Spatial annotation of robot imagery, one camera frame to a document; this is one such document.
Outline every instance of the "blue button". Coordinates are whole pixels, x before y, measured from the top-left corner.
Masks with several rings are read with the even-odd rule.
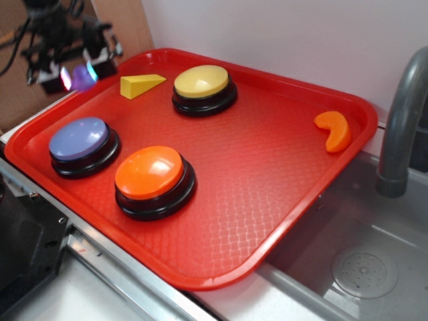
[[[74,161],[97,150],[107,138],[106,123],[97,117],[82,118],[57,131],[49,150],[60,161]]]

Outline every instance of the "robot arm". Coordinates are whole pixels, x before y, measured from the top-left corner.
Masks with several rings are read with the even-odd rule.
[[[68,8],[60,0],[22,1],[27,21],[19,28],[11,59],[0,75],[9,69],[25,33],[31,34],[29,47],[21,51],[28,62],[27,82],[41,84],[48,94],[70,89],[64,83],[67,80],[61,67],[68,60],[83,59],[98,79],[116,73],[113,57],[121,56],[122,48],[112,35],[114,49],[111,50],[104,36],[112,26],[83,15],[82,0],[72,0]]]

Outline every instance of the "yellow button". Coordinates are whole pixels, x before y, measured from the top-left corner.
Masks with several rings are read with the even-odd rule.
[[[174,81],[177,94],[185,98],[204,98],[226,88],[229,74],[225,68],[213,65],[186,70]]]
[[[183,175],[180,154],[167,146],[151,146],[127,157],[116,171],[115,183],[129,199],[142,201],[171,190]]]

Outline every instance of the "sink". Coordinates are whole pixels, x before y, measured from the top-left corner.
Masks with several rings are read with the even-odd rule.
[[[410,170],[407,193],[388,199],[377,164],[358,154],[265,262],[357,320],[426,320],[428,176]]]

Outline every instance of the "red tray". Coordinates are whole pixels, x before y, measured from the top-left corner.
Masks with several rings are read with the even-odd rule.
[[[205,118],[174,111],[173,82],[202,64],[224,67],[237,85],[228,110]],[[120,76],[158,74],[167,81],[128,100]],[[346,116],[352,142],[325,149],[328,131],[314,118],[327,110]],[[95,116],[117,131],[122,151],[102,172],[67,180],[50,165],[49,140],[62,126]],[[377,128],[364,100],[175,49],[142,53],[90,91],[72,94],[7,143],[6,157],[25,174],[170,284],[210,290],[252,272]],[[167,145],[195,168],[198,187],[174,215],[152,222],[125,216],[114,199],[114,174],[131,153]]]

